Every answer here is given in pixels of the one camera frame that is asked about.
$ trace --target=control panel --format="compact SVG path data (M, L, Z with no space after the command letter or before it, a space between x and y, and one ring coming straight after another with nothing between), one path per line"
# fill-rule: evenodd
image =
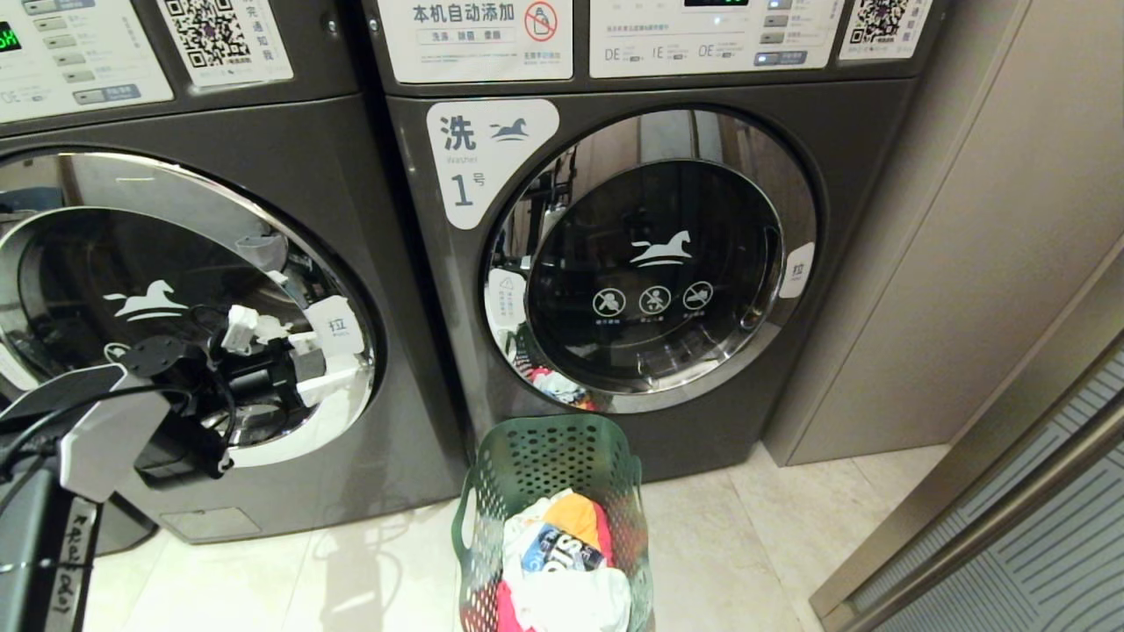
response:
M172 98L132 2L0 4L0 123Z
M843 0L590 2L590 76L822 69Z

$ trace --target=handwritten label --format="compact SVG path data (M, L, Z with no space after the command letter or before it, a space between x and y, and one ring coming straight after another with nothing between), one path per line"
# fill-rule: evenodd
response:
M58 550L58 568L51 590L51 610L44 630L47 632L70 632L78 615L78 598L82 593L87 566L93 554L93 526L97 523L98 506L89 500L75 498L71 505L66 533Z

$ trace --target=pink cloth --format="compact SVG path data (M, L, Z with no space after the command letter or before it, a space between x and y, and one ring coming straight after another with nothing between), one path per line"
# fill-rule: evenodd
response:
M500 581L496 589L496 614L499 619L496 632L535 632L534 629L519 628L519 621L515 619L515 606L511 605L511 588L507 581Z
M609 516L605 515L605 509L598 503L593 503L593 511L597 512L597 542L601 545L601 554L605 556L609 568L617 568L613 561L613 533L609 532Z

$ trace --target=white cloth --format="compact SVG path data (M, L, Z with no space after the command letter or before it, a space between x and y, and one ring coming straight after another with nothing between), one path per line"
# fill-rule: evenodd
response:
M628 578L618 569L525 572L523 558L535 543L546 512L565 489L511 516L504 524L504 580L515 616L535 632L626 632L632 610Z
M515 617L535 632L627 632L628 578L619 569L534 572L511 589Z

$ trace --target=clothes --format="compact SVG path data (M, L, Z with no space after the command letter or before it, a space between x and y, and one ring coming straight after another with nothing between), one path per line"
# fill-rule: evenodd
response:
M571 489L540 498L504 524L497 631L625 632L632 592L613 558L600 505Z
M597 512L593 509L595 506L596 503L581 494L572 491L570 494L563 493L562 497L558 498L551 505L551 508L546 511L543 522L559 527L598 551L605 552L600 539L597 536Z
M628 578L618 569L560 570L527 575L511 593L515 616L536 632L627 632Z
M597 541L600 544L598 549L605 556L606 566L616 568L617 565L613 557L613 532L609 531L609 516L606 515L605 509L597 503L593 503L593 514L597 517Z
M541 524L542 529L523 554L525 574L593 570L605 566L605 556L597 549L552 524Z
M515 606L511 604L511 588L507 581L500 581L496 588L496 632L536 632L524 630L515 617Z

